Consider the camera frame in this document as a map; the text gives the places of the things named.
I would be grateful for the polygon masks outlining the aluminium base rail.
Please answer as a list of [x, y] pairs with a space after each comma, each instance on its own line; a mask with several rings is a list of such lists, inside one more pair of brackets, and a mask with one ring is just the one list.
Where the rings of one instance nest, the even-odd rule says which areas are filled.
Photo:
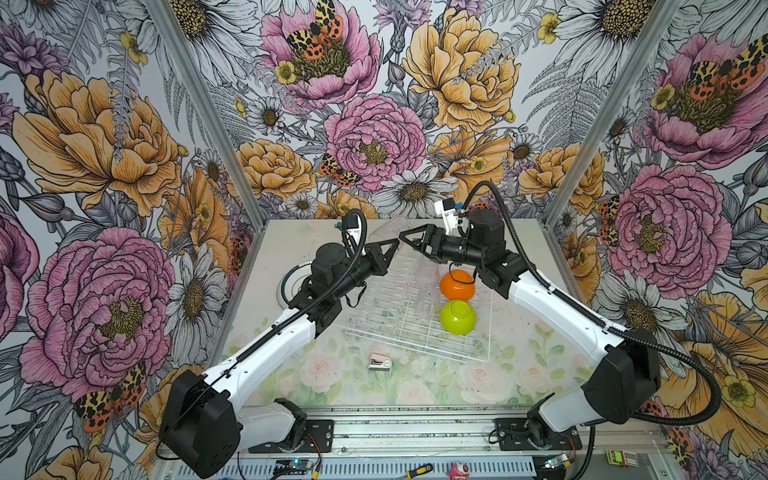
[[[583, 448], [575, 452], [501, 451], [488, 442], [494, 420], [522, 417], [501, 407], [314, 408], [309, 419], [335, 422], [330, 453], [236, 454], [217, 479], [268, 479], [277, 460], [309, 459], [322, 466], [323, 479], [395, 479], [432, 463], [429, 479], [445, 479], [455, 463], [465, 463], [473, 479], [566, 479], [582, 464], [587, 479], [680, 479], [682, 473], [664, 447], [660, 430], [638, 421], [602, 424], [590, 435], [577, 426]], [[607, 450], [638, 456], [637, 468], [610, 465]]]

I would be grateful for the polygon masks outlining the pink small toy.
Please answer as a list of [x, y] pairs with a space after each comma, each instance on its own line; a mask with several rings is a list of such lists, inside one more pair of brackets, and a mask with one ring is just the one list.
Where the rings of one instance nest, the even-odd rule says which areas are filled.
[[449, 480], [468, 480], [470, 468], [465, 463], [455, 463], [448, 470], [447, 477]]

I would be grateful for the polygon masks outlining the yellow black screwdriver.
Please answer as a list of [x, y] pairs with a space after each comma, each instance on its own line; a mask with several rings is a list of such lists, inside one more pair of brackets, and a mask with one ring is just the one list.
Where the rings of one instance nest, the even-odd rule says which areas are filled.
[[433, 470], [434, 465], [432, 463], [427, 463], [408, 470], [404, 475], [397, 477], [396, 480], [414, 480], [417, 477], [431, 473]]

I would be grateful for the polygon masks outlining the small green device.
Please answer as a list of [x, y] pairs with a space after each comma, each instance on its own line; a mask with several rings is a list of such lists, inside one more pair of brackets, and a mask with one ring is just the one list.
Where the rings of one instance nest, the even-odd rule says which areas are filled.
[[638, 456], [634, 452], [624, 450], [607, 450], [606, 460], [610, 465], [622, 468], [637, 468], [639, 466]]

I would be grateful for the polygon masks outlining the aluminium corner post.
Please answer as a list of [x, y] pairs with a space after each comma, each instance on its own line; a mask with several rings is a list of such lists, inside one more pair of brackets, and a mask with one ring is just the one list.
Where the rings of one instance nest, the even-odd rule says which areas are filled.
[[236, 157], [235, 148], [216, 111], [204, 76], [194, 64], [192, 51], [186, 46], [186, 40], [171, 5], [167, 1], [149, 1], [147, 8], [159, 30], [160, 38], [173, 59], [174, 66], [178, 69], [179, 78], [187, 88], [200, 118], [211, 136], [213, 145], [233, 181], [251, 223], [258, 233], [263, 233], [267, 218], [264, 216]]
[[563, 183], [542, 217], [541, 222], [544, 227], [552, 227], [561, 211], [569, 203], [594, 156], [598, 153], [604, 135], [621, 109], [622, 101], [630, 94], [632, 86], [649, 59], [657, 52], [662, 36], [672, 23], [681, 4], [683, 1], [669, 0], [657, 1], [654, 5], [626, 65], [618, 69], [615, 82], [600, 106], [598, 115], [582, 142], [569, 172], [565, 175]]

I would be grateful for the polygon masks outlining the floral table mat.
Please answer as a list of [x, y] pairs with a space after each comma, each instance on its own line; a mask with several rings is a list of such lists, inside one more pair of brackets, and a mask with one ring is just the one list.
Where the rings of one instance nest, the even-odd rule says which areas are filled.
[[[371, 353], [392, 359], [370, 371]], [[593, 371], [543, 322], [506, 321], [491, 332], [490, 359], [459, 362], [356, 337], [334, 326], [293, 354], [250, 396], [323, 406], [523, 406], [584, 383]]]

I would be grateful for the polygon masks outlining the aluminium corner post left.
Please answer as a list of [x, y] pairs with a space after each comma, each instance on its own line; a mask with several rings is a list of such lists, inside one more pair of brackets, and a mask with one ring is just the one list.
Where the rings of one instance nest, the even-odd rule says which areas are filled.
[[263, 233], [267, 218], [264, 216], [236, 157], [235, 148], [216, 111], [204, 76], [194, 64], [192, 51], [186, 46], [186, 40], [171, 5], [167, 1], [149, 1], [147, 8], [159, 30], [160, 38], [173, 59], [174, 66], [178, 69], [179, 78], [187, 88], [200, 118], [211, 136], [213, 145], [233, 181], [251, 223], [258, 233]]

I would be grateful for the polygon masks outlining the teal rimmed back plate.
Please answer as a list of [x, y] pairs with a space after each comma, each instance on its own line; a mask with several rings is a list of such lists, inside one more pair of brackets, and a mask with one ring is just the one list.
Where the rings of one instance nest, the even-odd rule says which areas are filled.
[[276, 299], [281, 308], [286, 309], [290, 301], [298, 294], [303, 282], [311, 276], [311, 263], [301, 263], [291, 267], [278, 282]]

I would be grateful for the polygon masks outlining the green circuit board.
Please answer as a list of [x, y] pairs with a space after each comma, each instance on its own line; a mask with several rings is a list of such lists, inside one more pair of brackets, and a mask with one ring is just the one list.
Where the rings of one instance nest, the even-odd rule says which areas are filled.
[[277, 479], [285, 475], [305, 475], [316, 470], [318, 462], [309, 459], [281, 459], [277, 460], [272, 471], [272, 478]]

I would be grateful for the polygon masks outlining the orange plastic bowl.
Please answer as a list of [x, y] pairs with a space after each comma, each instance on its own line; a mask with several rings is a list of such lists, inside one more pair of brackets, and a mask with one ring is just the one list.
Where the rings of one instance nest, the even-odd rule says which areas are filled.
[[450, 270], [439, 284], [441, 293], [448, 300], [470, 301], [476, 293], [475, 279], [465, 270]]

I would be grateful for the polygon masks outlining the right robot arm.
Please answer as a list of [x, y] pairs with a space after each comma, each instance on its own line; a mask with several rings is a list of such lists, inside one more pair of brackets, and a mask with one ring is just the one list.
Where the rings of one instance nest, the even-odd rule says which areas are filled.
[[563, 336], [592, 366], [580, 386], [552, 394], [527, 414], [530, 428], [561, 433], [578, 424], [623, 424], [640, 414], [661, 386], [660, 359], [647, 333], [632, 332], [586, 307], [541, 274], [513, 225], [492, 210], [475, 210], [454, 235], [425, 224], [400, 233], [413, 250], [440, 264], [462, 264], [509, 304], [534, 314]]

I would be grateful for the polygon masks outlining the aluminium corner post right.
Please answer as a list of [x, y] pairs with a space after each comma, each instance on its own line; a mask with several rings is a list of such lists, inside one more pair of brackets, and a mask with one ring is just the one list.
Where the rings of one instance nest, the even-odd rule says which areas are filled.
[[669, 0], [657, 1], [654, 5], [626, 65], [618, 69], [615, 82], [600, 106], [598, 115], [582, 142], [569, 172], [565, 175], [563, 183], [542, 217], [541, 222], [544, 227], [552, 227], [561, 211], [569, 203], [594, 156], [598, 153], [604, 135], [621, 109], [622, 101], [630, 94], [632, 86], [649, 59], [657, 52], [662, 36], [672, 23], [681, 4], [683, 1]]

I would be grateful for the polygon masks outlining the lime green plastic bowl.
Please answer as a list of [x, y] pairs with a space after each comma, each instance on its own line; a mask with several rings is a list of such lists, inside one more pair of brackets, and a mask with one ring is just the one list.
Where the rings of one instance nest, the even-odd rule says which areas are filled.
[[450, 300], [439, 315], [441, 326], [445, 331], [457, 336], [471, 333], [476, 326], [476, 312], [464, 300]]

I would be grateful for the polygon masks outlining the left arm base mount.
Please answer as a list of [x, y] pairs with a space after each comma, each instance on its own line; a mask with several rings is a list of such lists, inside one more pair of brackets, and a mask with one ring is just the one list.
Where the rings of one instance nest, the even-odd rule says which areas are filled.
[[335, 422], [309, 419], [308, 414], [285, 398], [257, 407], [244, 430], [251, 454], [330, 453]]

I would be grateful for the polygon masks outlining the clear plastic glass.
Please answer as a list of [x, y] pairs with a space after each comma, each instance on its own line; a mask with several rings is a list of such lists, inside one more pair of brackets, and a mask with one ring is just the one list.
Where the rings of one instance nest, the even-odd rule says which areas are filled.
[[416, 220], [397, 217], [385, 221], [382, 225], [376, 227], [372, 233], [367, 235], [366, 243], [383, 242], [391, 239], [398, 239], [403, 231], [419, 226]]

